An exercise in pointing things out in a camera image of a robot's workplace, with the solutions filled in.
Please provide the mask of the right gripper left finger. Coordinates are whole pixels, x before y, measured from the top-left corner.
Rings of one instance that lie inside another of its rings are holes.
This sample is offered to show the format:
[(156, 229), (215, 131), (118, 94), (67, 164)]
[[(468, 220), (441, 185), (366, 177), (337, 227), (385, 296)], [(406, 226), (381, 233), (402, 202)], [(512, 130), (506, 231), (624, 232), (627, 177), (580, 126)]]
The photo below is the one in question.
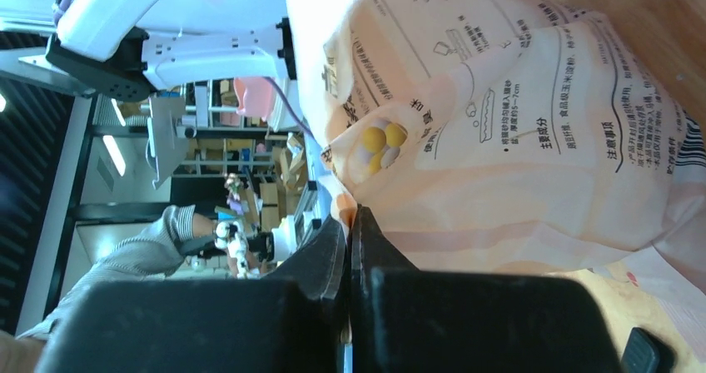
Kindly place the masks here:
[(346, 237), (327, 219), (259, 280), (114, 281), (58, 327), (41, 372), (340, 372)]

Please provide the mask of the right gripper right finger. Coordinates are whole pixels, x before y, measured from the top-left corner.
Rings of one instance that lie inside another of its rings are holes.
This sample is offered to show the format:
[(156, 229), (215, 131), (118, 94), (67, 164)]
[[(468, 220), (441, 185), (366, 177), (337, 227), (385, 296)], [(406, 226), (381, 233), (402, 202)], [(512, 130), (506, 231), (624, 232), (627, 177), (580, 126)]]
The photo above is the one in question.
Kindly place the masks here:
[(618, 372), (603, 315), (578, 282), (423, 271), (360, 206), (351, 227), (355, 372)]

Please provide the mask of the pink cat litter bag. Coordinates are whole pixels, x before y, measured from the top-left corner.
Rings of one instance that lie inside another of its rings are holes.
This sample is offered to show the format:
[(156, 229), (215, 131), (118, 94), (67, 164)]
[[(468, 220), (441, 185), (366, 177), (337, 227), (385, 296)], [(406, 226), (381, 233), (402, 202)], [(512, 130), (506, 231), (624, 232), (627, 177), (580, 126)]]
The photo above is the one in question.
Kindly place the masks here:
[(422, 269), (593, 270), (705, 355), (698, 123), (608, 18), (550, 0), (286, 0), (320, 182)]

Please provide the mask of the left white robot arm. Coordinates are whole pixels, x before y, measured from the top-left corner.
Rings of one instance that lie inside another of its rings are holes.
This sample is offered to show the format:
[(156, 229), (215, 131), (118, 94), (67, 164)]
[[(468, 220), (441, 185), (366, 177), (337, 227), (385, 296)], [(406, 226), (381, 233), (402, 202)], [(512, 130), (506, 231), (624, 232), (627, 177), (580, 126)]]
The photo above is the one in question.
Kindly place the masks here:
[(1, 0), (1, 26), (45, 37), (17, 65), (77, 95), (136, 102), (189, 82), (296, 78), (285, 0)]

